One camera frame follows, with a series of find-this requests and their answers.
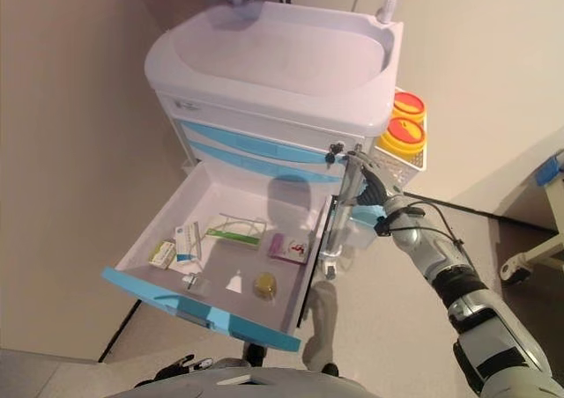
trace white medical cart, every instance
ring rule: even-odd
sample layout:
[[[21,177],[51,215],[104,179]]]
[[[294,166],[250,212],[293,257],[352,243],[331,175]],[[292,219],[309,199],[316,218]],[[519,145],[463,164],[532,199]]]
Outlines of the white medical cart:
[[[293,331],[345,170],[339,159],[328,166],[325,155],[337,142],[369,150],[386,129],[401,37],[401,23],[253,1],[212,7],[163,34],[145,73],[194,167],[103,276],[188,321],[296,351]],[[219,213],[264,221],[260,247],[204,238],[199,262],[166,270],[148,264],[176,226],[205,228]],[[271,259],[275,232],[306,233],[307,264]],[[181,272],[194,271],[211,283],[205,297],[182,283]],[[271,301],[252,293],[262,272],[277,279]],[[234,276],[240,291],[226,288]]]

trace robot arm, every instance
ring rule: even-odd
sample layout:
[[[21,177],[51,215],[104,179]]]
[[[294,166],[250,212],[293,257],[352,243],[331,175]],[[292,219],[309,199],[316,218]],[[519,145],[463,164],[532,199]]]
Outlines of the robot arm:
[[[564,397],[538,343],[501,298],[480,281],[460,242],[436,229],[410,204],[385,169],[351,152],[367,180],[344,205],[381,205],[387,217],[375,229],[391,235],[448,309],[458,332],[456,360],[476,394],[487,398]]]

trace blue drawer handle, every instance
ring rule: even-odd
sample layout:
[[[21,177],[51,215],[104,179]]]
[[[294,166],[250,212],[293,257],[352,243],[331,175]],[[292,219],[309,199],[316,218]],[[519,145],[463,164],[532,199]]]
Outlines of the blue drawer handle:
[[[218,158],[230,165],[238,166],[247,169],[251,172],[260,173],[270,177],[288,177],[288,179],[295,178],[300,181],[308,182],[340,182],[341,178],[338,176],[323,175],[320,173],[304,171],[296,167],[276,165],[265,160],[257,158],[249,158],[241,154],[232,153],[229,151],[216,149],[210,145],[201,144],[195,141],[190,142],[190,145],[197,150],[209,154],[213,158]]]
[[[228,145],[234,149],[256,154],[264,158],[276,158],[297,163],[325,164],[325,155],[319,152],[302,149],[293,145],[280,144],[270,140],[254,138],[224,129],[208,127],[199,123],[181,121],[188,128],[206,136],[213,141]]]

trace round yellow container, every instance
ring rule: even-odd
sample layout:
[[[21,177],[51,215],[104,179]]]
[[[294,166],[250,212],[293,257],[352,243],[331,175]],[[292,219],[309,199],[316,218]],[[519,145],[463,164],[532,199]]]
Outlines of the round yellow container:
[[[427,108],[423,100],[410,92],[396,92],[392,118],[407,118],[422,123],[426,116]]]
[[[425,130],[411,119],[392,118],[386,132],[378,138],[378,146],[405,160],[411,160],[423,150]]]

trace red lid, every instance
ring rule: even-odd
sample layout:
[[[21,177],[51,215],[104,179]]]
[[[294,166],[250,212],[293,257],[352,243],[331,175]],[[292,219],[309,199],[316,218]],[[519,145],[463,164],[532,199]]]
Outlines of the red lid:
[[[417,122],[407,118],[392,118],[388,132],[399,141],[418,144],[425,139],[425,131]]]
[[[411,92],[396,92],[394,107],[407,114],[420,114],[425,111],[425,103]]]

